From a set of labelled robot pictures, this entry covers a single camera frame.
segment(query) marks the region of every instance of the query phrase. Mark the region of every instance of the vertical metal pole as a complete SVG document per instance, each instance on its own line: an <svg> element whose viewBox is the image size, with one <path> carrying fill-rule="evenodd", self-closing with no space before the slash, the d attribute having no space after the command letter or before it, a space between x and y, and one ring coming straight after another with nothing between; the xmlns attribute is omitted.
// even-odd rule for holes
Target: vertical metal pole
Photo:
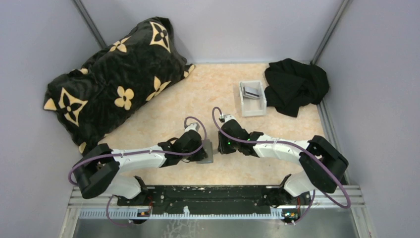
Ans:
<svg viewBox="0 0 420 238"><path fill-rule="evenodd" d="M321 41L321 44L319 45L318 49L316 50L316 53L314 55L314 58L311 61L311 64L317 64L319 57L321 56L322 52L325 49L326 44L328 43L329 39L331 38L332 33L334 32L338 22L340 21L341 17L343 16L344 10L350 5L352 0L343 0L341 2L340 7L338 8L337 13L335 14L334 19L332 20L324 38Z"/></svg>
<svg viewBox="0 0 420 238"><path fill-rule="evenodd" d="M92 18L90 17L88 11L86 10L85 6L83 5L81 0L73 0L74 4L76 5L76 8L79 10L80 15L82 15L83 19L86 22L86 25L88 25L89 29L91 30L91 33L95 37L97 43L99 46L103 49L106 47L106 43L104 39L102 38L98 28L96 27L95 23L93 22Z"/></svg>

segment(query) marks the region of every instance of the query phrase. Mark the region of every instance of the gray floor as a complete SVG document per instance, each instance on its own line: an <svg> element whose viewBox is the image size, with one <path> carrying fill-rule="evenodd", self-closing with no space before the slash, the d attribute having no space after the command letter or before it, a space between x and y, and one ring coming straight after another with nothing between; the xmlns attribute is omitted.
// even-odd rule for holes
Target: gray floor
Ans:
<svg viewBox="0 0 420 238"><path fill-rule="evenodd" d="M297 226L275 220L150 220L117 227L107 220L79 220L74 238L357 238L350 210L311 209Z"/></svg>

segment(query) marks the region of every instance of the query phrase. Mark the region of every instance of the metal frame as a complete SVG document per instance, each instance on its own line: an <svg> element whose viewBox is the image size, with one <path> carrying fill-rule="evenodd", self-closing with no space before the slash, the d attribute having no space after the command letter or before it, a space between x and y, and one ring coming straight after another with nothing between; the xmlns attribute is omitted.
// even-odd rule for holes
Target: metal frame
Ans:
<svg viewBox="0 0 420 238"><path fill-rule="evenodd" d="M106 47L106 42L104 41L103 37L101 36L99 30L97 29L95 23L91 19L88 11L84 7L81 0L73 0L75 3L76 8L79 10L80 14L82 15L83 19L85 20L86 25L91 30L93 36L95 37L97 43L101 48ZM332 20L324 38L322 39L314 58L311 61L311 64L317 64L319 61L322 52L324 51L329 39L331 38L332 33L337 27L338 22L340 21L343 13L349 6L352 0L343 0L334 19ZM325 133L325 138L333 145L337 150L341 151L340 145L338 143L338 139L334 130L334 125L332 123L332 119L330 114L328 113L326 102L323 100L321 104L318 105L318 112L322 123L322 128ZM352 202L352 215L354 218L354 225L355 229L359 234L360 238L376 238L376 232L370 220L368 211L366 209L365 202L363 200L362 192L358 185L346 185L344 186L348 194L350 195L351 202ZM341 191L336 191L333 194L334 198L340 202L345 203L346 200ZM78 187L74 187L72 191L72 195L67 206L66 215L64 218L63 226L61 228L61 232L59 237L60 238L72 238L74 235L74 231L76 228L77 220L82 214L81 219L88 219L89 216L96 216L95 218L104 217L92 212L92 209L96 209L95 211L104 211L106 204L109 200L110 194L103 194L97 198L85 200L81 197L81 193ZM139 209L139 210L147 210L146 206L133 206L129 208L121 208L116 205L117 199L114 198L110 203L110 211L118 212L119 209ZM332 204L328 198L326 198L322 193L317 191L315 194L315 201L314 201L314 208L336 208L337 206ZM279 206L278 209L290 209L296 208L296 206ZM152 217L152 219L197 219L193 215L189 213L184 213L182 216L179 217L164 217L162 215Z"/></svg>

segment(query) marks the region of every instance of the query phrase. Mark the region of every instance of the gray wall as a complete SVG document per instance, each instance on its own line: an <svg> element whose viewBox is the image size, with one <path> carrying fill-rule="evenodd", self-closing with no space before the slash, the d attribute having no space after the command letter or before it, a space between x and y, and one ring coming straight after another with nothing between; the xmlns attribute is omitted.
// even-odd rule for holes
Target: gray wall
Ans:
<svg viewBox="0 0 420 238"><path fill-rule="evenodd" d="M420 1L354 1L319 65L379 237L419 237Z"/></svg>
<svg viewBox="0 0 420 238"><path fill-rule="evenodd" d="M149 17L168 17L192 62L309 61L341 0L83 0L108 44Z"/></svg>
<svg viewBox="0 0 420 238"><path fill-rule="evenodd" d="M0 29L0 236L57 237L80 154L44 93L99 47L70 0L3 2Z"/></svg>

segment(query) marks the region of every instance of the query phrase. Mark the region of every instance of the black pillow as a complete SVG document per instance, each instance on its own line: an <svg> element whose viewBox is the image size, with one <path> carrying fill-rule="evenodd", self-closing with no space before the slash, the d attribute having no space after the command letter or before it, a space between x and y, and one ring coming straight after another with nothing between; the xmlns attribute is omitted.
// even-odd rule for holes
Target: black pillow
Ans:
<svg viewBox="0 0 420 238"><path fill-rule="evenodd" d="M175 49L167 18L140 22L81 67L48 84L44 109L55 111L86 154L137 109L186 78L194 65Z"/></svg>

